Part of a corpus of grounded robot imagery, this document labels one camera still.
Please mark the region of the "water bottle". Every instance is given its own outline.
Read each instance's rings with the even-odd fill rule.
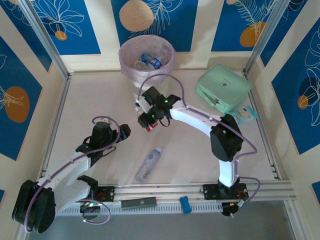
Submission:
[[[154,69],[159,69],[168,63],[165,57],[156,56],[155,54],[150,54],[148,52],[145,52],[141,55],[140,61],[144,62],[145,64],[151,64]]]
[[[148,157],[144,160],[143,164],[135,175],[135,178],[139,182],[144,182],[147,179],[152,169],[160,159],[161,151],[161,148],[156,147],[155,150],[151,151]]]
[[[148,52],[145,52],[140,56],[140,61],[145,64],[149,64],[152,59],[154,59],[153,55]]]
[[[153,70],[153,66],[150,63],[144,63],[143,61],[136,61],[134,63],[134,69],[138,71],[149,72]]]

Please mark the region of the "clear plastic bottle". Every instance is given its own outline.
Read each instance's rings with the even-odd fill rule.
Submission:
[[[152,169],[155,167],[156,163],[161,157],[161,148],[156,147],[155,150],[152,150],[148,157],[144,160],[143,164],[139,168],[138,172],[135,175],[135,178],[139,182],[144,182]]]
[[[143,61],[136,61],[133,68],[138,71],[149,72],[152,71],[154,67],[150,63],[147,64]]]

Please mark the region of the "ventilation grille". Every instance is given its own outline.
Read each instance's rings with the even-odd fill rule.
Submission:
[[[122,210],[120,204],[108,206],[112,215],[138,215],[138,214],[181,214],[182,207],[180,204],[158,204],[153,207],[141,207],[135,209]],[[221,213],[223,211],[221,203],[191,203],[192,213]],[[58,216],[78,216],[80,215],[80,206],[74,205],[59,212]],[[86,216],[95,215],[97,212],[86,213]],[[105,207],[101,208],[99,214],[106,215],[108,211]]]

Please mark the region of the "mint green pouch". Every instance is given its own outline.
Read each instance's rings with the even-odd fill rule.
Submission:
[[[236,108],[245,100],[252,85],[223,65],[215,65],[198,80],[195,92],[222,113]]]

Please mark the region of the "white arm segment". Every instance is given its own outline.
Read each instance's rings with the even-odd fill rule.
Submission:
[[[219,160],[219,181],[228,188],[230,188],[238,180],[238,177],[235,174],[235,162],[235,160],[231,162]]]
[[[190,108],[204,113],[212,117],[213,119],[221,120],[220,116],[218,115],[209,114],[193,106],[190,106]],[[216,122],[210,121],[207,117],[201,116],[193,111],[187,110],[181,100],[177,101],[172,106],[172,109],[170,109],[170,115],[174,120],[184,122],[196,129],[199,129],[201,132],[205,133],[209,138],[211,127],[217,125]],[[235,182],[238,179],[238,177],[235,175],[235,160],[233,160],[232,162],[219,160],[219,166],[219,181],[226,187],[230,188],[233,184],[235,184]]]
[[[213,119],[220,120],[220,116],[218,115],[212,115],[207,112],[204,112],[200,109],[197,109],[193,106],[190,106],[192,109],[197,110],[201,113],[204,113]],[[170,109],[170,115],[172,119],[178,120],[181,122],[184,122],[196,129],[199,129],[201,132],[206,134],[210,138],[210,132],[211,132],[211,127],[214,127],[217,125],[216,122],[210,121],[208,118],[201,116],[193,111],[187,110],[186,107],[184,106],[183,102],[177,101],[173,106],[172,109]]]
[[[82,152],[75,152],[69,159],[71,162],[76,157],[83,155]],[[88,196],[90,186],[84,182],[77,180],[79,175],[88,170],[91,165],[89,157],[84,156],[74,163],[67,166],[64,170],[58,173],[45,188],[52,188],[54,192],[55,212],[58,213],[67,208],[71,204],[84,199]],[[38,185],[41,186],[53,173],[47,174],[38,180]]]

